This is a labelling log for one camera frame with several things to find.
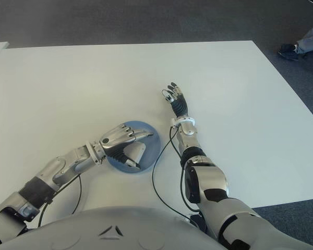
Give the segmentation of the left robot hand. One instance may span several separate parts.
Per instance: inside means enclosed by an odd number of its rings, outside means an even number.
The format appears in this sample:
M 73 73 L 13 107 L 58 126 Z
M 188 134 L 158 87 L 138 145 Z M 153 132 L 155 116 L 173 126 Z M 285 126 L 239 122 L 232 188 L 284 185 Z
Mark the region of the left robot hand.
M 143 129 L 136 130 L 122 123 L 104 134 L 100 139 L 100 143 L 106 156 L 115 159 L 134 171 L 138 171 L 140 165 L 125 154 L 124 148 L 149 136 L 153 136 L 153 133 Z

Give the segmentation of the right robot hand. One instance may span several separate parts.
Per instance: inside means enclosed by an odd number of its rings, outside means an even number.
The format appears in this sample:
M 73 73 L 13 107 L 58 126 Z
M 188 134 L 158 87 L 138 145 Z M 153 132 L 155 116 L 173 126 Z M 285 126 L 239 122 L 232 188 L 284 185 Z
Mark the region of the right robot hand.
M 188 116 L 187 102 L 179 86 L 177 86 L 174 82 L 171 82 L 170 85 L 167 86 L 167 89 L 163 89 L 161 93 L 163 94 L 165 100 L 170 103 L 177 118 L 181 116 Z

